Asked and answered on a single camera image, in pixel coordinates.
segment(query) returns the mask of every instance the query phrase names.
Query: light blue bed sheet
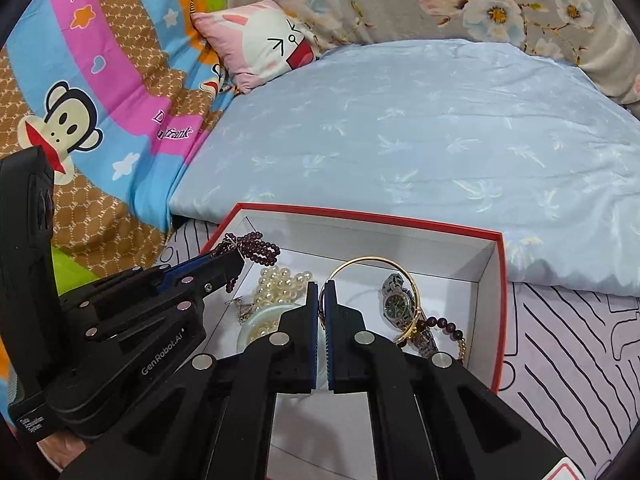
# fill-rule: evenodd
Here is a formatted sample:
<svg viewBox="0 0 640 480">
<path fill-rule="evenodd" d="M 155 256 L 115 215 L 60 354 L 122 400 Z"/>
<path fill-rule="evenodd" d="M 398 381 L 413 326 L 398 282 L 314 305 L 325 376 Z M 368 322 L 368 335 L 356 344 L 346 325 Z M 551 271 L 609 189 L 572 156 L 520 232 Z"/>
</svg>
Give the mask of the light blue bed sheet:
<svg viewBox="0 0 640 480">
<path fill-rule="evenodd" d="M 508 277 L 640 295 L 640 123 L 568 64 L 463 40 L 350 46 L 233 100 L 170 201 L 501 231 Z"/>
</svg>

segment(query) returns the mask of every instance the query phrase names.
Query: silver screw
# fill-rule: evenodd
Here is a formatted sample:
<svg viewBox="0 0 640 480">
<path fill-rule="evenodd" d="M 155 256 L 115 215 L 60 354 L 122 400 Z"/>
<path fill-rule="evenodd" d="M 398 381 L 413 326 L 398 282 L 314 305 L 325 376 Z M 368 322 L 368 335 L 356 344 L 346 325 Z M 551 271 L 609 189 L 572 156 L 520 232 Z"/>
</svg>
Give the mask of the silver screw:
<svg viewBox="0 0 640 480">
<path fill-rule="evenodd" d="M 198 354 L 191 360 L 191 366 L 196 370 L 206 370 L 213 364 L 213 359 L 207 354 Z"/>
<path fill-rule="evenodd" d="M 361 330 L 358 332 L 353 338 L 356 340 L 356 343 L 361 345 L 370 345 L 373 343 L 376 336 L 374 336 L 371 332 L 367 332 L 366 330 Z"/>
<path fill-rule="evenodd" d="M 289 342 L 289 334 L 285 332 L 274 332 L 269 336 L 269 342 L 274 346 L 284 346 Z"/>
<path fill-rule="evenodd" d="M 449 368 L 453 358 L 446 352 L 438 352 L 431 357 L 431 362 L 438 368 Z"/>
</svg>

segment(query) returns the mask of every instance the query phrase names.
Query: colorful blanket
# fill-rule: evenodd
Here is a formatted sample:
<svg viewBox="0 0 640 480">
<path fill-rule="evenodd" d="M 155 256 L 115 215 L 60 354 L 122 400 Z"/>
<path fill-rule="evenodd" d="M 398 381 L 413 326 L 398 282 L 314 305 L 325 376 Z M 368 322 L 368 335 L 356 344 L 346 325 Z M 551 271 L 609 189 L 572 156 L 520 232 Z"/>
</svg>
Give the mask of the colorful blanket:
<svg viewBox="0 0 640 480">
<path fill-rule="evenodd" d="M 226 0 L 33 0 L 0 52 L 0 156 L 40 145 L 53 243 L 104 276 L 153 262 L 167 201 L 233 97 L 192 10 Z"/>
</svg>

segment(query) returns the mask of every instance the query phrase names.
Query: orange star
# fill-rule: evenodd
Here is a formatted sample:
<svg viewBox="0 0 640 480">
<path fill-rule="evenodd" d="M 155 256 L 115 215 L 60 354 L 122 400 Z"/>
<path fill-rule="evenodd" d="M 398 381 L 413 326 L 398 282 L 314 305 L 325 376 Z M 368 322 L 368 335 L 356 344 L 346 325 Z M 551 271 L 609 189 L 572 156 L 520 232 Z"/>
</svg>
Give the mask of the orange star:
<svg viewBox="0 0 640 480">
<path fill-rule="evenodd" d="M 89 22 L 95 18 L 95 12 L 91 5 L 85 5 L 74 12 L 74 20 L 71 22 L 71 28 L 87 28 Z"/>
</svg>

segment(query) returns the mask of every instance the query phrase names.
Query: pink pillow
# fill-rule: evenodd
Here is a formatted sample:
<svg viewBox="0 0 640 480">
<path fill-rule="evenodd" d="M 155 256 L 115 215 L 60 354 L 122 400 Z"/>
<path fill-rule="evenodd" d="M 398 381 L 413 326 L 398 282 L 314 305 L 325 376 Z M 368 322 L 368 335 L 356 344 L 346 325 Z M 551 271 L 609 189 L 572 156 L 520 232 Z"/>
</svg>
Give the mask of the pink pillow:
<svg viewBox="0 0 640 480">
<path fill-rule="evenodd" d="M 244 94 L 316 58 L 305 37 L 310 37 L 310 32 L 273 0 L 217 12 L 194 12 L 191 20 L 223 57 Z"/>
</svg>

